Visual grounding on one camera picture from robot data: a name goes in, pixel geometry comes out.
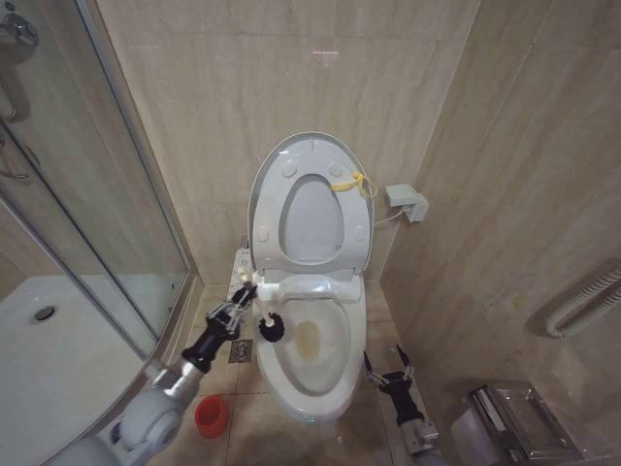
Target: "toilet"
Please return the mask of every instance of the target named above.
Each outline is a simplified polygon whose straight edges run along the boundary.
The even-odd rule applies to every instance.
[[[337,138],[301,133],[278,144],[248,204],[252,318],[278,313],[284,336],[256,332],[261,375],[281,408],[304,422],[341,416],[359,380],[366,341],[362,272],[373,239],[373,202],[354,185],[364,174]]]

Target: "cable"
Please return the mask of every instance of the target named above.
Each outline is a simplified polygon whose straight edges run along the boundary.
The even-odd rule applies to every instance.
[[[401,208],[401,210],[400,210],[397,214],[395,214],[395,215],[393,215],[393,216],[390,216],[389,218],[385,218],[384,220],[376,221],[376,222],[373,224],[373,228],[375,228],[375,227],[376,227],[376,226],[378,226],[378,225],[381,225],[382,223],[384,223],[384,222],[386,222],[386,221],[394,220],[395,218],[397,218],[398,216],[400,216],[400,215],[401,215],[402,213],[404,213],[405,211],[406,211],[406,210],[402,207],[402,208]]]

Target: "toilet lid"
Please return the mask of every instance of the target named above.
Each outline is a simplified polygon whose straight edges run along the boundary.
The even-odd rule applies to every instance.
[[[364,174],[353,153],[323,133],[277,145],[259,169],[248,206],[252,261],[261,275],[364,270],[373,235],[373,202],[356,187],[332,184]]]

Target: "floor drain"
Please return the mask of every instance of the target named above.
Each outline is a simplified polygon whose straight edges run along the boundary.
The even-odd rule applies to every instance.
[[[35,315],[32,316],[32,317],[35,320],[35,322],[43,322],[45,320],[48,320],[55,313],[56,313],[56,307],[55,306],[45,306],[44,308],[42,308],[39,311],[37,311],[35,313]]]
[[[252,340],[235,340],[231,344],[229,362],[250,362],[252,358]]]

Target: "black brush head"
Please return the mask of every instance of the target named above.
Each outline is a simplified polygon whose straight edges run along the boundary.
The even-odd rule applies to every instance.
[[[270,313],[270,317],[274,320],[274,325],[268,327],[265,324],[265,318],[262,318],[259,322],[259,332],[268,342],[275,343],[284,335],[284,322],[278,314]]]

